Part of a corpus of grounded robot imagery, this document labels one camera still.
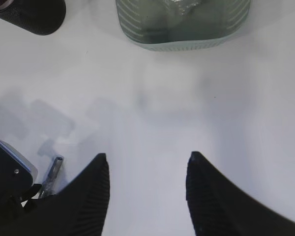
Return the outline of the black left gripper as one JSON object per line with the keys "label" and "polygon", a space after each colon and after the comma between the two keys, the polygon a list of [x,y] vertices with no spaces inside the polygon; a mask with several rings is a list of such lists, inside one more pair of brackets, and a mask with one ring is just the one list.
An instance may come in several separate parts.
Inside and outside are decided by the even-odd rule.
{"label": "black left gripper", "polygon": [[34,184],[20,195],[0,185],[0,229],[25,214],[22,202],[30,200],[41,189],[42,184]]}

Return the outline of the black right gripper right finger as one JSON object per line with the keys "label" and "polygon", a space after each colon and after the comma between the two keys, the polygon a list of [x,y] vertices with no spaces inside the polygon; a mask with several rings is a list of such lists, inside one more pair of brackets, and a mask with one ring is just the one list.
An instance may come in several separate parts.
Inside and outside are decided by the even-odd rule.
{"label": "black right gripper right finger", "polygon": [[295,236],[295,222],[246,194],[198,151],[187,165],[186,200],[197,236]]}

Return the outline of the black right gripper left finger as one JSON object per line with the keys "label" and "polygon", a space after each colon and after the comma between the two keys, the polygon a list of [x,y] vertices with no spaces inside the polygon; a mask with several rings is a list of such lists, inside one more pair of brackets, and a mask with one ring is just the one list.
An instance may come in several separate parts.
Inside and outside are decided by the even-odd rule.
{"label": "black right gripper left finger", "polygon": [[99,236],[110,200],[106,154],[100,153],[55,195],[28,201],[16,236]]}

